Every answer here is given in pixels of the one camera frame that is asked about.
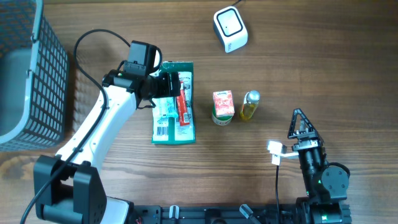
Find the green gloves package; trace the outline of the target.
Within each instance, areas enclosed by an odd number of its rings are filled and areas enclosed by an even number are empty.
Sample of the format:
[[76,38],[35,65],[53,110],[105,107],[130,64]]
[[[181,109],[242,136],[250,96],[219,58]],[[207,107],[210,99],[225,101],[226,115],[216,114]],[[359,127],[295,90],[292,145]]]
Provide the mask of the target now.
[[196,139],[193,111],[193,62],[164,62],[160,70],[153,73],[152,76],[157,77],[160,72],[178,72],[181,83],[180,96],[175,97],[178,117],[169,119],[169,139],[167,141],[154,141],[152,134],[152,143],[168,145],[194,143]]

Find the light green wipes pack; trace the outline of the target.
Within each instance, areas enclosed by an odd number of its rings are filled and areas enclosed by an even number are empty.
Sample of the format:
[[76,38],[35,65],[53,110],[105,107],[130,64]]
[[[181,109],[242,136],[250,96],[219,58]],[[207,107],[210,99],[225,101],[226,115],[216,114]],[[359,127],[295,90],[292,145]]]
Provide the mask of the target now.
[[154,141],[167,141],[169,139],[169,119],[177,118],[177,104],[175,97],[153,99],[155,108],[152,109],[154,124]]

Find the yellow liquid glass bottle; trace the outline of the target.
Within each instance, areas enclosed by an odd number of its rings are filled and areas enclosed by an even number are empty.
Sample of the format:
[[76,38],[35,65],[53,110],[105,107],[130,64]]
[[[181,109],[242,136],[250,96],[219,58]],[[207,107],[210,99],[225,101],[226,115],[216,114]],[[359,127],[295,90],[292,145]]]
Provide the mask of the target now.
[[244,96],[239,115],[242,120],[250,120],[257,109],[261,95],[257,90],[251,90]]

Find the green white round can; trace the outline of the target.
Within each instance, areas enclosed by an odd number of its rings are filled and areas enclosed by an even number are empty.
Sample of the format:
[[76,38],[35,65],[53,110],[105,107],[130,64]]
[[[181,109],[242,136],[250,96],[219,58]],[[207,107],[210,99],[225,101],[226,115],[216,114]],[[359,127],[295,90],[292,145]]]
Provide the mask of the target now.
[[222,116],[222,117],[217,117],[217,115],[216,115],[216,108],[215,108],[215,106],[214,106],[213,109],[212,109],[211,118],[212,118],[212,120],[213,120],[213,122],[214,122],[215,124],[217,124],[217,125],[219,125],[219,126],[226,126],[226,125],[228,125],[228,124],[231,122],[233,116]]

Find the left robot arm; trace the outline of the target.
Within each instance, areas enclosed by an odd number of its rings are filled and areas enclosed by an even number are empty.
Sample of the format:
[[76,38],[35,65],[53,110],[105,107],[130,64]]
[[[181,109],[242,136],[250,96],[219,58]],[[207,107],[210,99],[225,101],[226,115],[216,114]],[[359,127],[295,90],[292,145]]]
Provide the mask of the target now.
[[40,156],[34,165],[35,196],[29,209],[53,223],[139,223],[134,203],[106,195],[100,169],[110,145],[141,101],[178,96],[176,73],[157,72],[162,52],[133,41],[126,61],[106,74],[93,109],[71,140],[55,156]]

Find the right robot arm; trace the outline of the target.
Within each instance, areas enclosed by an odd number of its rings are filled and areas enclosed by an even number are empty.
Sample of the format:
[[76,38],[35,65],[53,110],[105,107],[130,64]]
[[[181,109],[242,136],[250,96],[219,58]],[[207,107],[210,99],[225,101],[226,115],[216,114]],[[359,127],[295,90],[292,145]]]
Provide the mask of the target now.
[[349,205],[343,203],[351,173],[343,164],[327,161],[322,137],[300,108],[293,111],[287,137],[297,140],[292,151],[298,154],[307,191],[296,200],[297,223],[352,223]]

